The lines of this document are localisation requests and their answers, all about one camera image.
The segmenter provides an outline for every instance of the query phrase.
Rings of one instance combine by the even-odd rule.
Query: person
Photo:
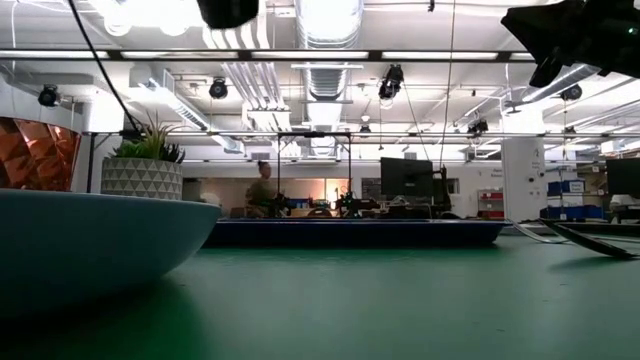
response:
[[[258,171],[260,178],[251,184],[245,196],[248,217],[267,217],[269,202],[276,197],[276,190],[269,181],[271,165],[266,161],[258,161]]]

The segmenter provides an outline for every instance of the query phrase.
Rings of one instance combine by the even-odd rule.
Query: potted plant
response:
[[[136,140],[125,140],[102,163],[101,193],[182,200],[182,161],[185,152],[167,144],[167,134],[179,126],[159,126],[157,118],[142,124]]]

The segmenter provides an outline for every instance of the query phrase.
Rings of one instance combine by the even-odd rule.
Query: blue platform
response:
[[[424,247],[493,243],[503,222],[378,219],[220,220],[204,247]]]

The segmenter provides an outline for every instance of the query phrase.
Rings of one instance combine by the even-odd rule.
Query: table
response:
[[[0,358],[638,358],[640,262],[496,244],[201,250],[146,288],[3,326]]]

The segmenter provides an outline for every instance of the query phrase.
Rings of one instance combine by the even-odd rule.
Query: geometric pattern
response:
[[[71,190],[79,145],[71,130],[0,117],[0,188]]]
[[[160,160],[104,159],[100,193],[182,200],[182,167]]]

